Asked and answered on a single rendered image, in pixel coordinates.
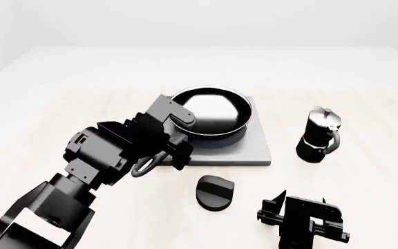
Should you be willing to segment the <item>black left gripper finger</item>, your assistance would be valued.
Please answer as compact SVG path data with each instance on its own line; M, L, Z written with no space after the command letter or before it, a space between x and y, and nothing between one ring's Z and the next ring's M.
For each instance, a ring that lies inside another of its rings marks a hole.
M167 142L167 152L177 152L182 148L182 144L188 140L188 136L183 133L174 133Z
M191 145L179 145L172 155L172 165L178 171L184 169L184 166L191 160L193 147Z

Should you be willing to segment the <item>black frying pan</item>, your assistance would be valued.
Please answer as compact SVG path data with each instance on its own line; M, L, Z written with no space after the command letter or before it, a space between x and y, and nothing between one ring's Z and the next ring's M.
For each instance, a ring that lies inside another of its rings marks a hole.
M227 147L238 142L252 117L252 105L241 93L221 86L193 86L171 97L160 95L147 112L161 122L177 152L161 151L139 159L131 175L139 178L171 157L182 170L199 147Z

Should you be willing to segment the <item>black stove knob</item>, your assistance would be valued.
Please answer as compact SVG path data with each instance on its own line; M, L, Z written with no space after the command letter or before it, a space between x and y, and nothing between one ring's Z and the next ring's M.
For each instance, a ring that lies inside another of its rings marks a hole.
M197 182L196 200L207 211L223 211L231 205L234 188L235 182L219 176L205 175Z

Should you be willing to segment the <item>grey square stove plate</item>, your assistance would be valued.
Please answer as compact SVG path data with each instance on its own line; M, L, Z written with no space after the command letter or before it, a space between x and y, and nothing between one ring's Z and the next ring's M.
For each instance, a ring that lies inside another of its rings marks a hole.
M233 93L176 95L196 123L184 127L169 120L167 133L183 133L193 147L189 166L268 166L271 154L255 105Z

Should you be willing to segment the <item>black moka pot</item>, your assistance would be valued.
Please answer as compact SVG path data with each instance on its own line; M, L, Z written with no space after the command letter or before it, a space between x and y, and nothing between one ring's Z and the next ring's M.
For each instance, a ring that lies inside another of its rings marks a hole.
M307 163L320 163L340 147L341 118L331 109L315 106L308 113L305 131L296 146L297 156Z

